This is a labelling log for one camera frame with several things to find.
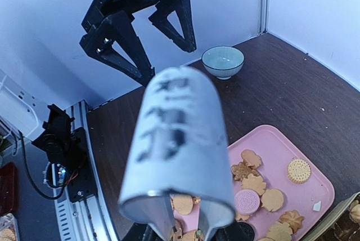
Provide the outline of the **swirl butter cookie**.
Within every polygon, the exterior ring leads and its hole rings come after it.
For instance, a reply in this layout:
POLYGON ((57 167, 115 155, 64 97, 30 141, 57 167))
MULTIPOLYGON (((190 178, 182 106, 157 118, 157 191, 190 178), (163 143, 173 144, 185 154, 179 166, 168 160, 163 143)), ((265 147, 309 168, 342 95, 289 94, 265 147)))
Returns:
POLYGON ((297 210, 286 211, 279 218, 279 222, 289 224, 293 234, 302 227, 303 221, 304 216, 301 216, 297 210))

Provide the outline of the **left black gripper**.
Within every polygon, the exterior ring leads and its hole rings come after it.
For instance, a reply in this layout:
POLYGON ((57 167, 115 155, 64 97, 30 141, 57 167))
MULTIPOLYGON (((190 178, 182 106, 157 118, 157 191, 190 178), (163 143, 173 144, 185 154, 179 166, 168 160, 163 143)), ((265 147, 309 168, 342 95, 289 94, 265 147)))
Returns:
MULTIPOLYGON (((132 14, 154 3, 154 0, 93 0, 82 21, 88 32, 80 40, 84 52, 140 85, 148 85, 155 69, 132 26, 132 15, 119 10, 132 14)), ((182 51, 194 52, 197 45, 190 0, 159 0, 155 7, 149 17, 152 25, 182 51)))

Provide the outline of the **metal serving tongs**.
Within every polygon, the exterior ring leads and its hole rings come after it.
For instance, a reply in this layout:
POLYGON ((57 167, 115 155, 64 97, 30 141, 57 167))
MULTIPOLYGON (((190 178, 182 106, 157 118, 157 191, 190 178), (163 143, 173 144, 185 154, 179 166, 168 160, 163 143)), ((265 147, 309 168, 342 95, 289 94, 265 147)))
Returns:
POLYGON ((163 240, 175 225, 170 197, 200 197, 199 228, 211 240, 235 218, 222 106, 216 87, 190 66, 150 80, 119 195, 119 211, 148 224, 163 240))

